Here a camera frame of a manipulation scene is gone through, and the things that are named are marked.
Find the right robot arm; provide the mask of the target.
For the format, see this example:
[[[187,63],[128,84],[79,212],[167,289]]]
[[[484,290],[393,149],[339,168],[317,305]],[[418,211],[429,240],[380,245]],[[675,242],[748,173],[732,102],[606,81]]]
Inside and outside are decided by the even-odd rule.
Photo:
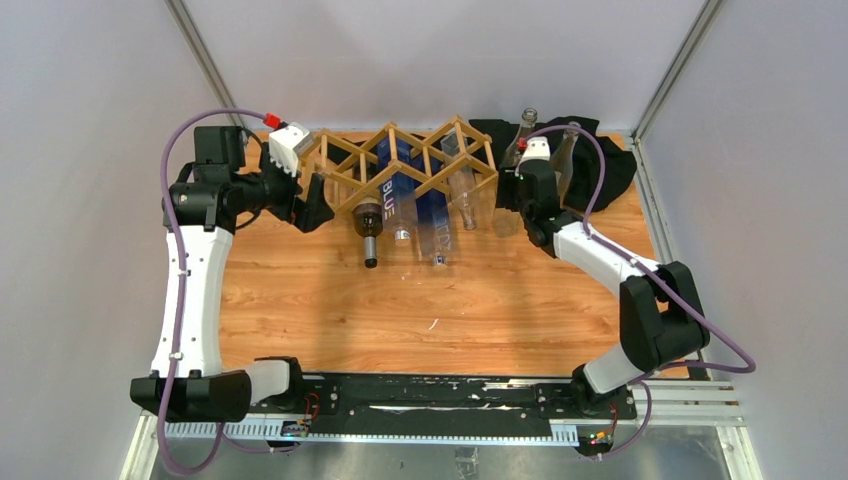
[[[687,266],[624,249],[561,208],[556,193],[556,176],[546,160],[499,171],[496,203],[520,213],[529,240],[588,274],[619,301],[618,343],[573,373],[572,406],[592,418],[609,407],[612,392],[707,346],[710,333],[696,318],[702,307]]]

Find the clear bottle dark label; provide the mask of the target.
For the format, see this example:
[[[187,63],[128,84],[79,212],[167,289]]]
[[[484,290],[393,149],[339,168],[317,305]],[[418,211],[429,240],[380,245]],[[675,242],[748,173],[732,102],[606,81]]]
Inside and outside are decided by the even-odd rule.
[[[556,174],[557,194],[561,205],[565,204],[572,180],[573,152],[580,137],[580,133],[574,130],[574,128],[580,128],[581,124],[576,121],[570,121],[568,126],[569,129],[564,130],[561,142],[550,158]]]

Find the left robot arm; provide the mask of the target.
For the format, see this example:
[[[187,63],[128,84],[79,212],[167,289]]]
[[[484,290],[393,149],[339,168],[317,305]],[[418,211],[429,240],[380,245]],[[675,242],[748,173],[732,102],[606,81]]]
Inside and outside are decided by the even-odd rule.
[[[162,339],[149,374],[130,386],[131,400],[144,410],[158,413],[165,405],[163,417],[170,423],[229,423],[243,420],[257,403],[283,413],[304,406],[307,389],[294,357],[260,357],[225,370],[219,323],[239,215],[267,211],[304,233],[333,219],[320,174],[312,174],[307,196],[300,196],[299,158],[312,142],[303,126],[283,124],[261,143],[258,171],[245,173],[240,128],[195,128],[195,159],[169,188],[183,243],[167,233],[170,278]]]

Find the blue labelled bottle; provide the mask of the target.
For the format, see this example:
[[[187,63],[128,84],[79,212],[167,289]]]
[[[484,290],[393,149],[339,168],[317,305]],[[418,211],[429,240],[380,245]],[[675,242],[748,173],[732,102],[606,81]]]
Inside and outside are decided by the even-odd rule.
[[[411,147],[397,140],[397,159],[411,166]],[[388,137],[377,144],[378,167],[386,169],[392,159]],[[408,246],[418,225],[418,213],[415,198],[416,181],[401,170],[393,173],[380,187],[383,202],[383,228],[392,234],[398,246]]]

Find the clear glass bottle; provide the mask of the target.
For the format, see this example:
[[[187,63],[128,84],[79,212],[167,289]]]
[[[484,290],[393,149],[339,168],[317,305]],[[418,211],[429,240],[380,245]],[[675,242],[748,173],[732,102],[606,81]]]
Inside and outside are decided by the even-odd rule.
[[[516,134],[499,162],[500,168],[514,168],[518,165],[526,148],[526,139],[534,132],[537,120],[538,111],[535,108],[528,107],[522,112]]]

